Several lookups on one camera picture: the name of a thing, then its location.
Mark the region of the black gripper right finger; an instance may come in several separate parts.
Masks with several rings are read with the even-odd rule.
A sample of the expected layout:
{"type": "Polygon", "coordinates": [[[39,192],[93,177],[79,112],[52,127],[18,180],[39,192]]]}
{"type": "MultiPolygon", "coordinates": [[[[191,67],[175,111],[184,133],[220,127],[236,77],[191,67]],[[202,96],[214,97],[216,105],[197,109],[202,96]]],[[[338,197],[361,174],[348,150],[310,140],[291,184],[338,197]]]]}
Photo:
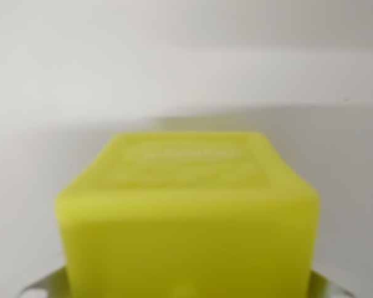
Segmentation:
{"type": "Polygon", "coordinates": [[[355,298],[355,295],[316,271],[312,271],[310,276],[310,297],[355,298]]]}

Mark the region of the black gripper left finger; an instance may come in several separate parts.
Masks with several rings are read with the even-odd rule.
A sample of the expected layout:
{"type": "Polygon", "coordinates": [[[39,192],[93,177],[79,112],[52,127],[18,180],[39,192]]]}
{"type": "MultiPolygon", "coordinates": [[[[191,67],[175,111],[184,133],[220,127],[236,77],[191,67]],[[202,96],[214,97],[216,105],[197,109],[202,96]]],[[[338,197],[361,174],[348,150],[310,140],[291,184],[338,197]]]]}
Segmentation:
{"type": "Polygon", "coordinates": [[[28,285],[17,295],[19,298],[71,298],[65,267],[28,285]]]}

